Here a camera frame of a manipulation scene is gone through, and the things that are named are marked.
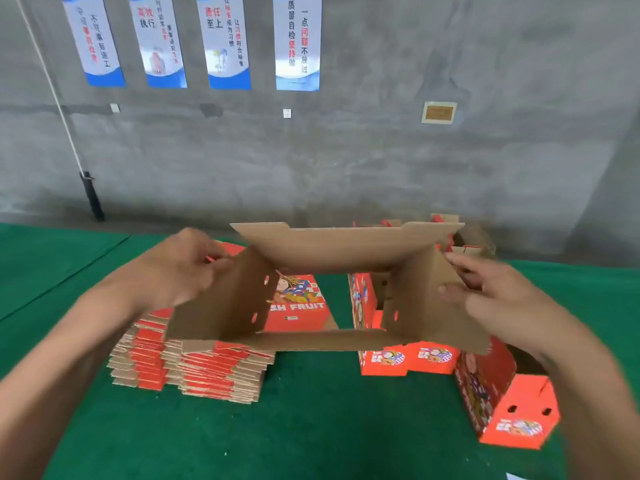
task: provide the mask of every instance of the concrete wall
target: concrete wall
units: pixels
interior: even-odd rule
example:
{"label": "concrete wall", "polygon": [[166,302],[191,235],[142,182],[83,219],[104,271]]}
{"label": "concrete wall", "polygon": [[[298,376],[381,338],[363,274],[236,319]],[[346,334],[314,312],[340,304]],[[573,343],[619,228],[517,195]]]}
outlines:
{"label": "concrete wall", "polygon": [[[211,90],[196,1],[173,1],[188,89],[147,87],[127,0],[105,0],[123,89],[87,85],[60,0],[23,0],[110,222],[455,212],[510,255],[630,263],[602,236],[640,230],[640,0],[323,0],[318,93],[275,90],[271,0],[244,0],[253,89]],[[89,219],[15,0],[0,37],[0,212]],[[426,100],[455,123],[420,124]]]}

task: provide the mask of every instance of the person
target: person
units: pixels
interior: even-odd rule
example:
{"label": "person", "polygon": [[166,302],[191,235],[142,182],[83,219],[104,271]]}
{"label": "person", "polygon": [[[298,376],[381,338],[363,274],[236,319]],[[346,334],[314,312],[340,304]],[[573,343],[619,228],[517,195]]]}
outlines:
{"label": "person", "polygon": [[[462,307],[548,371],[571,475],[640,476],[640,417],[603,343],[511,266],[450,253],[447,258],[467,286],[443,285],[441,299]],[[124,331],[147,310],[196,297],[231,266],[219,244],[185,229],[78,298],[0,382],[0,478],[43,475],[71,415]]]}

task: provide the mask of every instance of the hand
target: hand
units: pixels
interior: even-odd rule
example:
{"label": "hand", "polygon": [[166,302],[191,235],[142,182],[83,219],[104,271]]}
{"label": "hand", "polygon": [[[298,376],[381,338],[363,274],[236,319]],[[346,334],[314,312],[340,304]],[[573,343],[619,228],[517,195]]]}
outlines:
{"label": "hand", "polygon": [[170,308],[210,287],[216,275],[231,266],[228,257],[207,234],[187,228],[121,266],[96,288],[115,289],[114,299],[130,299],[139,313]]}
{"label": "hand", "polygon": [[490,334],[540,362],[562,347],[567,337],[586,329],[508,264],[462,254],[446,256],[470,289],[443,285],[438,290],[440,297],[464,307]]}

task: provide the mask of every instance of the banner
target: banner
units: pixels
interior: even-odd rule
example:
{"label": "banner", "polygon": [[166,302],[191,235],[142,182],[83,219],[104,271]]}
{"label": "banner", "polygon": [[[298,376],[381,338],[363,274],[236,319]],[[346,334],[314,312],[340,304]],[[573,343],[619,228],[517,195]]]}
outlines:
{"label": "banner", "polygon": [[243,0],[198,0],[200,28],[213,89],[251,89]]}
{"label": "banner", "polygon": [[273,0],[276,89],[320,90],[322,0]]}
{"label": "banner", "polygon": [[140,55],[151,88],[186,88],[171,0],[129,0]]}
{"label": "banner", "polygon": [[102,0],[62,0],[91,86],[123,88],[124,76]]}

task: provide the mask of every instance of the green surface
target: green surface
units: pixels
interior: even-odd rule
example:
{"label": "green surface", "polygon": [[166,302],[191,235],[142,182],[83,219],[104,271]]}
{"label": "green surface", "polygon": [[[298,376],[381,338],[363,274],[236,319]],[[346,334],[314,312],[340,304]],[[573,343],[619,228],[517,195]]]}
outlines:
{"label": "green surface", "polygon": [[[0,227],[0,375],[92,284],[159,236]],[[517,262],[587,322],[636,394],[640,271]],[[342,327],[344,275],[318,276]],[[477,442],[451,376],[360,376],[350,353],[279,353],[250,406],[117,387],[102,370],[47,471],[49,479],[563,478],[560,439],[542,451]]]}

